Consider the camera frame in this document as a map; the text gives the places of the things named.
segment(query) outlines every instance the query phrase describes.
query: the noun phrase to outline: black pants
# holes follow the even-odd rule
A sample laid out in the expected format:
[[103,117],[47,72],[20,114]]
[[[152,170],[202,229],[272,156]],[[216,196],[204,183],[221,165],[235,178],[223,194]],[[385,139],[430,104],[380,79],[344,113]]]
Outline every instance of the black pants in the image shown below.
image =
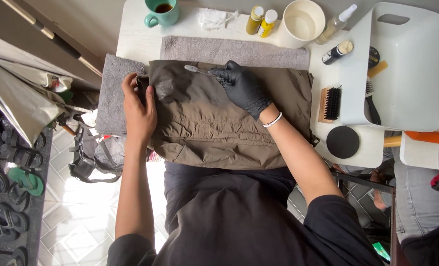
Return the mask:
[[204,177],[216,176],[224,173],[232,175],[245,175],[255,179],[264,186],[270,195],[287,207],[287,199],[295,187],[295,179],[288,167],[269,170],[226,170],[219,168],[205,168],[188,166],[173,162],[165,162],[165,197],[169,200],[170,190],[188,188]]

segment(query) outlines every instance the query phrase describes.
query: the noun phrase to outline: gray jeans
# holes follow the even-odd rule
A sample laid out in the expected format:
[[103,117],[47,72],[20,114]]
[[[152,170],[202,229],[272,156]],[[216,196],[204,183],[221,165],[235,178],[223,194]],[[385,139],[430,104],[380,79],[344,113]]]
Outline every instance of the gray jeans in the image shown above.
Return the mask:
[[[421,237],[439,226],[439,192],[430,185],[439,170],[404,165],[400,161],[400,147],[384,148],[383,159],[390,158],[395,160],[398,239],[402,242],[407,238]],[[363,167],[340,166],[348,174],[372,171]]]

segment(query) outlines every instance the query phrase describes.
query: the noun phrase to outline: coffee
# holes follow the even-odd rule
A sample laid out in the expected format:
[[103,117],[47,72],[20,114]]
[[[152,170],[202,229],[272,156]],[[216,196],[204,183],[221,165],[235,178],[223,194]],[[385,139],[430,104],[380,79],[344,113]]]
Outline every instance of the coffee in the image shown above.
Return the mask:
[[169,5],[169,4],[160,4],[160,5],[158,5],[157,7],[156,7],[156,10],[155,10],[155,12],[156,13],[167,13],[167,12],[169,12],[170,10],[172,10],[172,6],[171,5]]

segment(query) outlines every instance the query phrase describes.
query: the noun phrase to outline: spray bottle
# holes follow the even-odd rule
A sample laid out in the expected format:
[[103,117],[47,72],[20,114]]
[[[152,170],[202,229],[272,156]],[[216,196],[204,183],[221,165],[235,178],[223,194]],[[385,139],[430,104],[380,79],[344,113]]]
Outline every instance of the spray bottle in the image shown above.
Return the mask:
[[346,23],[348,19],[351,17],[353,12],[358,8],[356,5],[350,6],[348,9],[343,11],[341,14],[339,14],[338,17],[334,16],[329,21],[328,24],[326,24],[326,28],[324,29],[323,33],[318,36],[318,38],[315,40],[315,42],[318,45],[323,45],[327,43],[333,35],[335,35],[338,31],[342,30],[344,26],[346,26]]

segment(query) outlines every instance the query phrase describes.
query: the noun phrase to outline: white plastic basket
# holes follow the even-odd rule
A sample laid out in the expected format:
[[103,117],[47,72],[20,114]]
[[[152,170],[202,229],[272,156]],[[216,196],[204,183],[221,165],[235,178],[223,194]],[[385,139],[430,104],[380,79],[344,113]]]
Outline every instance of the white plastic basket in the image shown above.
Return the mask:
[[[345,40],[353,43],[354,50],[340,63],[343,124],[420,132],[438,129],[439,14],[381,2],[346,34]],[[371,79],[381,126],[370,122],[365,103],[370,46],[379,51],[381,61],[388,63]]]

